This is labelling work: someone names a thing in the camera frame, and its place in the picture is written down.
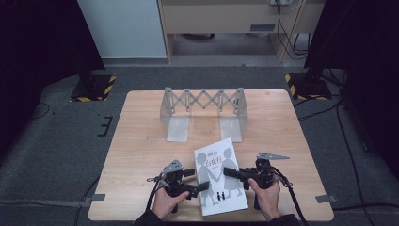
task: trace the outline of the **metal bracket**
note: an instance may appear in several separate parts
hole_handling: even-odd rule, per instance
[[[215,105],[219,112],[222,112],[226,106],[232,106],[234,116],[219,116],[221,139],[231,137],[232,142],[243,141],[244,128],[247,124],[247,102],[243,88],[238,88],[232,96],[229,96],[224,90],[218,90],[215,95],[202,90],[196,96],[190,89],[177,95],[171,88],[166,87],[160,118],[167,128],[167,141],[187,141],[189,116],[176,116],[175,114],[180,107],[185,109],[185,112],[191,112],[193,105],[198,105],[202,109],[209,105]]]

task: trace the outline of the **person's right hand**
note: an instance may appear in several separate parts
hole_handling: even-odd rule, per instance
[[[259,207],[261,207],[262,214],[267,222],[273,218],[280,216],[278,203],[279,203],[279,181],[273,182],[268,189],[261,189],[252,178],[248,179],[249,185],[258,196]]]

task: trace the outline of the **electrical outlet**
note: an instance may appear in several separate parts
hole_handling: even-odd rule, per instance
[[[270,0],[270,5],[276,6],[280,4],[281,6],[290,6],[293,3],[293,0]]]

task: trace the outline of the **book cover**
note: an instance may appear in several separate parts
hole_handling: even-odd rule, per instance
[[[199,184],[209,181],[209,189],[199,193],[203,216],[248,208],[240,180],[226,177],[225,167],[238,170],[231,138],[194,151]]]

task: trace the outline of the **person's left hand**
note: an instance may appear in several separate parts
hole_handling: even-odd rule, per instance
[[[155,201],[153,202],[152,211],[160,219],[166,218],[173,210],[173,208],[189,195],[188,191],[180,194],[177,197],[170,197],[165,189],[162,187],[155,192]]]

